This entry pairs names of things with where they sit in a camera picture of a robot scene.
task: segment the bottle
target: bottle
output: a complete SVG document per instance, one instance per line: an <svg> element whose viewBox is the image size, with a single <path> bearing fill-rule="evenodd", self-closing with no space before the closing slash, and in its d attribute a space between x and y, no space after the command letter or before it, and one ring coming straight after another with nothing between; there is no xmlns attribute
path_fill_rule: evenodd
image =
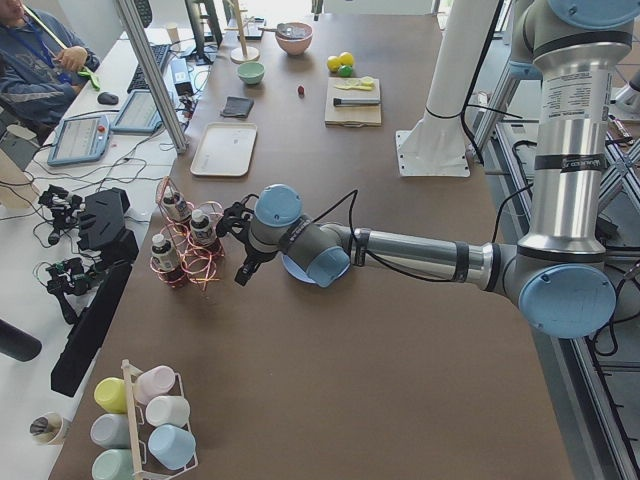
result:
<svg viewBox="0 0 640 480"><path fill-rule="evenodd" d="M186 279L186 274L182 269L180 255L171 240L164 237L162 233L157 233L151 239L151 256L156 268L160 270L160 278L171 286L178 286Z"/></svg>
<svg viewBox="0 0 640 480"><path fill-rule="evenodd" d="M165 190L162 204L167 211L167 215L174 222L186 223L191 218L189 204L178 191Z"/></svg>
<svg viewBox="0 0 640 480"><path fill-rule="evenodd" d="M191 228L191 237L197 245L205 247L213 254L221 253L222 244L213 229L209 215L196 208L191 212L189 226Z"/></svg>

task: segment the white tray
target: white tray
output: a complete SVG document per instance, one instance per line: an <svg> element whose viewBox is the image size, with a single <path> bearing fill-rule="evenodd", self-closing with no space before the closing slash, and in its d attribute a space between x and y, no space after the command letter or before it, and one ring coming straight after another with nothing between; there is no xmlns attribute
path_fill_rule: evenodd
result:
<svg viewBox="0 0 640 480"><path fill-rule="evenodd" d="M207 125L191 163L191 173L210 177L241 177L249 171L258 134L254 123Z"/></svg>

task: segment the hand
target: hand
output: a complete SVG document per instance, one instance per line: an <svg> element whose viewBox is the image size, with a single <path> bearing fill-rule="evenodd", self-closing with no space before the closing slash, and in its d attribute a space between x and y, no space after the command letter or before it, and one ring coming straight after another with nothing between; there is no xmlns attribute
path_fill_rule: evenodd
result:
<svg viewBox="0 0 640 480"><path fill-rule="evenodd" d="M62 50L54 60L60 63L60 66L70 72L77 72L84 67L84 63L89 56L88 52L80 47L69 47Z"/></svg>

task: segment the mug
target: mug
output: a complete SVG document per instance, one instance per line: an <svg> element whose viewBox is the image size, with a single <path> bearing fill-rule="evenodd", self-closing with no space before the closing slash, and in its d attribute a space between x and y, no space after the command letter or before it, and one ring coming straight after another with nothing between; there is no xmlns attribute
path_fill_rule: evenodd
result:
<svg viewBox="0 0 640 480"><path fill-rule="evenodd" d="M179 470L196 453L196 439L187 430L161 425L149 436L149 451L169 470Z"/></svg>
<svg viewBox="0 0 640 480"><path fill-rule="evenodd" d="M98 455L91 467L93 480L131 480L133 457L131 450L110 449Z"/></svg>
<svg viewBox="0 0 640 480"><path fill-rule="evenodd" d="M102 448L129 448L129 420L126 415L105 413L91 426L91 440Z"/></svg>
<svg viewBox="0 0 640 480"><path fill-rule="evenodd" d="M139 403L147 405L152 398L171 390L175 382L175 372L166 365L159 365L137 378L133 384L133 396Z"/></svg>
<svg viewBox="0 0 640 480"><path fill-rule="evenodd" d="M184 427L190 412L191 407L186 398L160 395L149 402L145 414L147 421L154 427L165 423Z"/></svg>
<svg viewBox="0 0 640 480"><path fill-rule="evenodd" d="M127 413L124 380L121 378L109 377L100 381L93 398L107 413Z"/></svg>

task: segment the label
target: label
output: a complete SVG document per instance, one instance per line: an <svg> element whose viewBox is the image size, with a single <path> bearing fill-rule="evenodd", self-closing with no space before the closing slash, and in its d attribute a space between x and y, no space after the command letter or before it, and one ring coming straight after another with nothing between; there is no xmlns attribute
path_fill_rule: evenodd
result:
<svg viewBox="0 0 640 480"><path fill-rule="evenodd" d="M609 70L577 72L545 80L540 123L553 120L606 122L612 75Z"/></svg>
<svg viewBox="0 0 640 480"><path fill-rule="evenodd" d="M180 266L180 257L175 248L165 253L152 252L152 255L156 261L158 270L162 270L163 272L171 272Z"/></svg>

